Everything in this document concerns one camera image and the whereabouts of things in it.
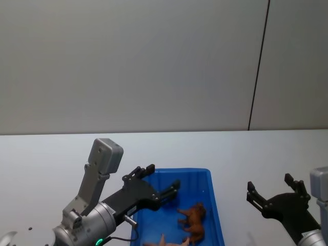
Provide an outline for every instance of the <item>blue plastic bin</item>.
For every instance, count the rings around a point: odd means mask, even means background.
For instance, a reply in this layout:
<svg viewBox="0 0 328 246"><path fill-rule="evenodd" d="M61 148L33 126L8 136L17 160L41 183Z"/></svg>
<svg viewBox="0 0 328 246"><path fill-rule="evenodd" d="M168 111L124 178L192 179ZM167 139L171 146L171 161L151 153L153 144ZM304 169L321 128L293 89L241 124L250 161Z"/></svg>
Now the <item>blue plastic bin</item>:
<svg viewBox="0 0 328 246"><path fill-rule="evenodd" d="M145 242L159 243L161 234L165 234L166 242L182 243L182 239L190 233L184 232L177 223L185 216L176 209L188 209L197 202L203 202L207 211L203 226L204 239L198 246L224 246L219 215L217 212L211 172L207 169L157 169L154 174L145 178L156 190L163 190L173 181L180 179L181 188L176 200L164 205L158 211L141 210L133 218L138 222L139 239L130 246L142 246Z"/></svg>

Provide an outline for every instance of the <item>white wall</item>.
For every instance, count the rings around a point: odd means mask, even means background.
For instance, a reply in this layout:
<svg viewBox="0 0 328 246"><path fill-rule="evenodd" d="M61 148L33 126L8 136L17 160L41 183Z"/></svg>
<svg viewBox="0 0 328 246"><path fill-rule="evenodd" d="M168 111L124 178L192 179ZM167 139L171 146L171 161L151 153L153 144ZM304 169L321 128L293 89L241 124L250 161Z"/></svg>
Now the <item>white wall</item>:
<svg viewBox="0 0 328 246"><path fill-rule="evenodd" d="M251 129L328 127L328 2L271 1Z"/></svg>
<svg viewBox="0 0 328 246"><path fill-rule="evenodd" d="M246 129L266 6L1 0L0 134Z"/></svg>

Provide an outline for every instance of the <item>white table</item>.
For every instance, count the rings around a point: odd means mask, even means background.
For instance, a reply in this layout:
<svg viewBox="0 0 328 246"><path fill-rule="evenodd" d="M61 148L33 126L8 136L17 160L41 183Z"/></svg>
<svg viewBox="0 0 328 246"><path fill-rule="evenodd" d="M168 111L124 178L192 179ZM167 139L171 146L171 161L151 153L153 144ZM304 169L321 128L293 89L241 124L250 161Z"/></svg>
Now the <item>white table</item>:
<svg viewBox="0 0 328 246"><path fill-rule="evenodd" d="M211 170L227 246L294 245L279 222L262 218L246 201L247 181L270 198L291 191L283 181L290 172L310 191L309 171L328 165L328 130L0 136L0 235L60 223L97 137L109 137L125 151L102 198L120 189L121 177L138 165ZM310 212L319 220L314 199ZM113 235L130 233L122 224Z"/></svg>

